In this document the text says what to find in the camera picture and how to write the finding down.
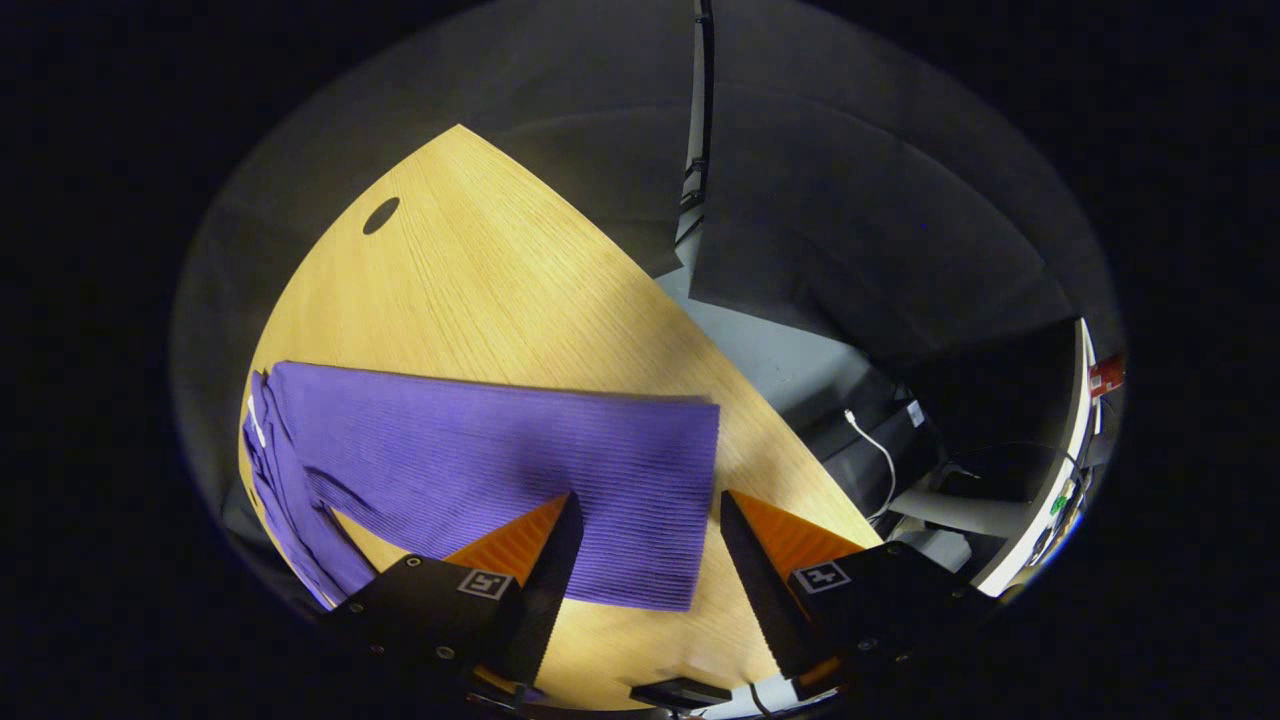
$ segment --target white label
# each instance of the white label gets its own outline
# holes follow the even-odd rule
[[[924,421],[924,410],[920,410],[919,400],[913,400],[911,404],[906,406],[906,414],[911,416],[913,428],[919,428],[920,423]]]
[[[253,393],[248,393],[248,419],[253,423],[253,432],[257,433],[257,443],[266,447],[266,436],[262,434],[262,425],[257,424],[257,413],[253,411]]]

